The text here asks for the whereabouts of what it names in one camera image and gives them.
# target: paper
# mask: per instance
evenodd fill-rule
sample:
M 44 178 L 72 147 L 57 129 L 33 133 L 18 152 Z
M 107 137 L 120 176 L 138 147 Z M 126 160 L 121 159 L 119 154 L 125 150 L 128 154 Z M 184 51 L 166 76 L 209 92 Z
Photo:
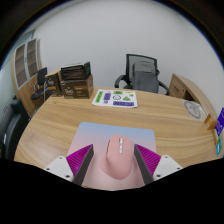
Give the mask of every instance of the paper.
M 121 90 L 103 90 L 99 89 L 92 102 L 96 106 L 109 107 L 137 107 L 137 98 L 135 91 L 121 91 Z

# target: white wall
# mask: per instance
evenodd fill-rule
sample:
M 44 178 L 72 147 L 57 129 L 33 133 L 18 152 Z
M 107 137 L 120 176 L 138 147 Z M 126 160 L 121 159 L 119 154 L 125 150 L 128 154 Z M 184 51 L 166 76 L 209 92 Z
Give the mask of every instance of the white wall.
M 161 4 L 85 1 L 49 18 L 35 30 L 34 37 L 41 39 L 41 60 L 48 71 L 90 61 L 94 85 L 113 87 L 116 78 L 125 73 L 126 54 L 140 54 L 158 60 L 159 80 L 167 86 L 172 73 L 177 73 L 194 81 L 217 113 L 223 105 L 224 88 L 220 87 L 224 74 L 214 51 L 186 19 Z M 215 93 L 215 88 L 208 88 L 214 82 Z

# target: wooden cabinet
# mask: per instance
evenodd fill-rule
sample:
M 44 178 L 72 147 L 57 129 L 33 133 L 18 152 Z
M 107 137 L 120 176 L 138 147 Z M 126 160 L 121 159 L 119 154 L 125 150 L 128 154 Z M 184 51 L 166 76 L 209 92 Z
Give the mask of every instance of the wooden cabinet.
M 33 39 L 19 46 L 11 58 L 11 77 L 16 97 L 21 99 L 27 113 L 34 113 L 31 95 L 37 82 L 37 72 L 42 68 L 39 52 L 40 41 Z
M 198 103 L 198 100 L 192 96 L 188 86 L 185 84 L 185 82 L 183 82 L 182 79 L 180 79 L 180 76 L 173 74 L 169 86 L 169 91 L 170 91 L 169 96 L 189 101 L 195 101 Z

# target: small box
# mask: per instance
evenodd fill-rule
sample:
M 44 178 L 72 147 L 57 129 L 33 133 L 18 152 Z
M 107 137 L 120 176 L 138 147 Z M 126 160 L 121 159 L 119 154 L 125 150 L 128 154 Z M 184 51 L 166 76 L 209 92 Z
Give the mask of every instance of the small box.
M 60 69 L 54 70 L 45 75 L 48 89 L 51 91 L 51 96 L 62 96 L 60 83 L 62 81 Z
M 91 75 L 90 62 L 79 62 L 61 68 L 62 80 L 85 80 Z
M 93 93 L 93 75 L 86 80 L 63 80 L 61 89 L 66 99 L 90 98 Z
M 213 130 L 215 128 L 215 126 L 217 125 L 218 121 L 217 121 L 217 119 L 215 119 L 215 116 L 213 114 L 208 114 L 204 123 L 208 130 Z

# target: wooden desk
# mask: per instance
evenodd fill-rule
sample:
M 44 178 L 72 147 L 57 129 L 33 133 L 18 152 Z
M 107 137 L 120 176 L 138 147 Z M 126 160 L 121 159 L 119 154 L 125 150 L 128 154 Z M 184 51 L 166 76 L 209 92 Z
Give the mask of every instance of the wooden desk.
M 222 158 L 222 151 L 216 155 L 212 132 L 188 114 L 181 99 L 136 91 L 138 108 L 100 107 L 91 104 L 97 90 L 90 99 L 50 97 L 24 131 L 15 161 L 44 168 L 59 155 L 67 156 L 83 121 L 152 129 L 157 153 L 170 155 L 182 167 Z

